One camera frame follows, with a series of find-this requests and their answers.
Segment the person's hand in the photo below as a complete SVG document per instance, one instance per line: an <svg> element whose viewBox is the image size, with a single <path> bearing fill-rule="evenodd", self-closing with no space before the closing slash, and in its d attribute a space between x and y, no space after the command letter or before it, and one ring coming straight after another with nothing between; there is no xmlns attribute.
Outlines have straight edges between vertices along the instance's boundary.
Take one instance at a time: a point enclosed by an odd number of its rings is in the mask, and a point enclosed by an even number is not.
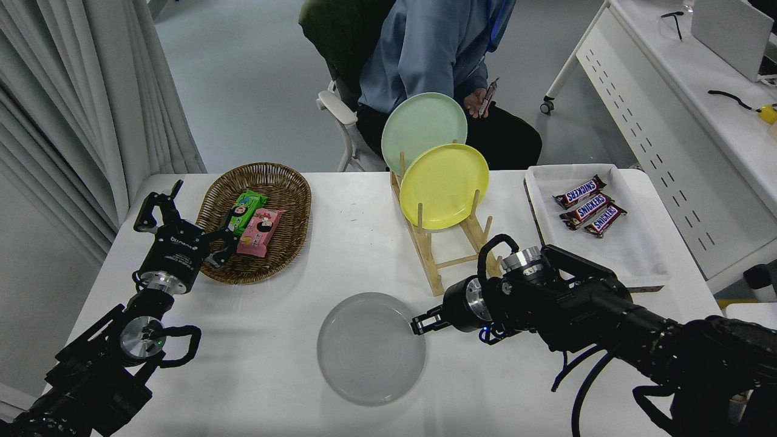
<svg viewBox="0 0 777 437"><path fill-rule="evenodd" d="M464 98L464 110L466 110L473 119L489 117L491 100L488 96L489 91L487 89L475 89L469 96Z"/></svg>

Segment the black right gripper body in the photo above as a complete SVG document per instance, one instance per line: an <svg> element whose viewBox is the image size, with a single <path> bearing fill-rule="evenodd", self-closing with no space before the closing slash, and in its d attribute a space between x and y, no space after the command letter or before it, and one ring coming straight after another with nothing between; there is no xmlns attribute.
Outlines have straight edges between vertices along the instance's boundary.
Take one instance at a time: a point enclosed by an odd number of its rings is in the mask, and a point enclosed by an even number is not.
<svg viewBox="0 0 777 437"><path fill-rule="evenodd" d="M444 293L442 317L461 332L480 328L480 280L466 277Z"/></svg>

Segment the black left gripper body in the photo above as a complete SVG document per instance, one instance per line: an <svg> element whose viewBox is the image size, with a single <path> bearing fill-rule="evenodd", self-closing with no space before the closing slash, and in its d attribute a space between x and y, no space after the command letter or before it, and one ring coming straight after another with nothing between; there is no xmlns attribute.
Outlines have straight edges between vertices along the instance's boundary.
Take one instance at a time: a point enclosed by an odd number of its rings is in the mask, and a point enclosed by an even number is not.
<svg viewBox="0 0 777 437"><path fill-rule="evenodd" d="M192 286L210 249L202 242L202 228L191 222L172 222L161 226L155 241L141 264L141 280L175 277L180 286Z"/></svg>

